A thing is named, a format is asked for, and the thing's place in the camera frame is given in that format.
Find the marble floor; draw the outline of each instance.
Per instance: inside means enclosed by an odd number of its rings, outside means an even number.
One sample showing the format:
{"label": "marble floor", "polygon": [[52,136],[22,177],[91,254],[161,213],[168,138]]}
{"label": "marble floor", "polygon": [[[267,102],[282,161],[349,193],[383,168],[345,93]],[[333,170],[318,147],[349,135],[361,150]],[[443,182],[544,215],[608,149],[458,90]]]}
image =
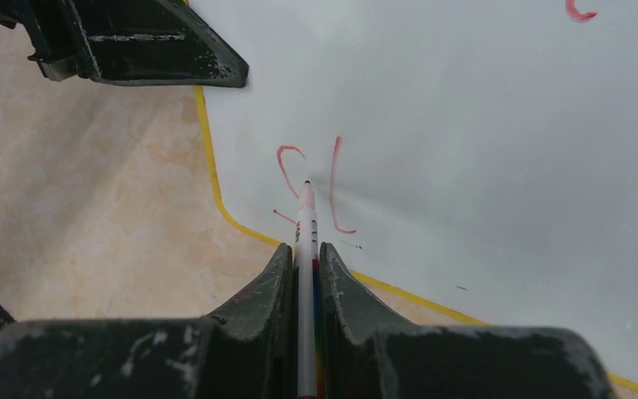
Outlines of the marble floor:
{"label": "marble floor", "polygon": [[[22,27],[0,27],[0,303],[13,317],[194,317],[258,274],[274,247],[218,212],[192,88],[54,83],[31,53]],[[416,323],[457,323],[371,289]]]}

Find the yellow border line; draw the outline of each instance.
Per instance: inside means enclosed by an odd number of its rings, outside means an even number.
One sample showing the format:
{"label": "yellow border line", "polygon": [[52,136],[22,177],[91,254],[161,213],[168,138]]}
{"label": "yellow border line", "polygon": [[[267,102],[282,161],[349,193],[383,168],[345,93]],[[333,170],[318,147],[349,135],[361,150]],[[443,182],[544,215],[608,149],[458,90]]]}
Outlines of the yellow border line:
{"label": "yellow border line", "polygon": [[[226,208],[223,206],[223,201],[221,200],[221,189],[218,187],[218,175],[216,173],[216,160],[213,156],[213,147],[211,142],[211,130],[209,129],[209,118],[207,116],[207,106],[206,101],[204,100],[204,90],[201,86],[196,86],[194,88],[194,94],[197,97],[197,111],[199,112],[199,124],[202,128],[202,141],[204,142],[204,153],[207,156],[207,166],[209,167],[209,178],[211,179],[211,189],[213,191],[213,201],[218,208],[218,211],[221,212],[226,221],[228,221],[233,227],[241,230],[245,234],[250,235],[255,239],[259,239],[271,245],[279,245],[280,241],[268,237],[267,235],[260,234],[257,231],[251,230],[248,227],[237,222],[231,214],[228,213]],[[351,273],[358,278],[362,283],[372,285],[373,287],[380,288],[382,290],[387,291],[388,293],[392,293],[397,295],[400,298],[407,299],[410,302],[417,303],[426,308],[434,310],[435,312],[439,312],[458,320],[464,324],[469,324],[472,326],[487,326],[486,322],[480,321],[477,318],[471,318],[461,312],[457,312],[453,309],[446,308],[445,306],[441,306],[438,303],[433,303],[427,299],[422,297],[418,297],[413,293],[408,293],[400,288],[393,287],[387,283],[383,283],[380,280],[376,280],[372,277],[368,277],[363,273],[358,273],[356,271],[351,270]],[[625,387],[634,392],[638,393],[638,383],[628,380],[627,378],[620,377],[611,372],[608,373],[610,379],[617,385],[621,387]]]}

